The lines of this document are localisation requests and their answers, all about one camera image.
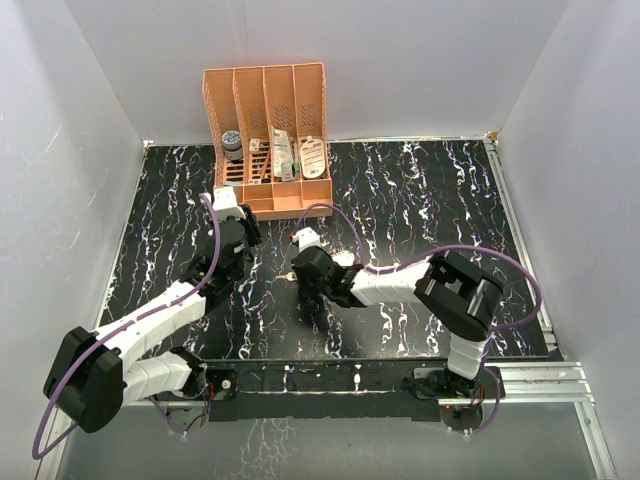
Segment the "metal keyring with spring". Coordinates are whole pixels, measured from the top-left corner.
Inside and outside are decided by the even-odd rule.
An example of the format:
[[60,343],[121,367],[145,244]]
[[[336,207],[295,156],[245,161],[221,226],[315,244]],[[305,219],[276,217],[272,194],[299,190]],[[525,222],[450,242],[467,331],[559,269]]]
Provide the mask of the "metal keyring with spring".
[[355,255],[347,250],[334,253],[332,259],[342,267],[350,267],[356,263]]

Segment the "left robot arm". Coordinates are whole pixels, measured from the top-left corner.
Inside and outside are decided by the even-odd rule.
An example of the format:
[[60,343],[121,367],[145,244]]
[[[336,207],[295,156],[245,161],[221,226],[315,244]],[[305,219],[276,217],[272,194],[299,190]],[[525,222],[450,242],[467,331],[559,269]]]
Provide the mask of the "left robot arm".
[[162,294],[119,321],[94,331],[76,327],[63,338],[44,394],[84,432],[101,430],[123,406],[147,397],[203,396],[206,368],[197,355],[182,346],[145,355],[227,302],[262,241],[249,205],[214,204],[212,210],[217,224],[210,246]]

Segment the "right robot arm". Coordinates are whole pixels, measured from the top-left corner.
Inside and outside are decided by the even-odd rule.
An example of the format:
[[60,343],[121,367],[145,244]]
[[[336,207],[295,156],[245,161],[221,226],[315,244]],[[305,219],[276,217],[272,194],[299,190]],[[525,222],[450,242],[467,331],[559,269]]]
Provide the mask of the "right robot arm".
[[292,260],[299,290],[324,296],[343,308],[379,303],[420,303],[450,332],[444,369],[407,381],[424,396],[471,397],[480,373],[489,330],[501,302],[504,284],[454,251],[447,251],[390,273],[372,272],[361,264],[342,266],[318,246]]

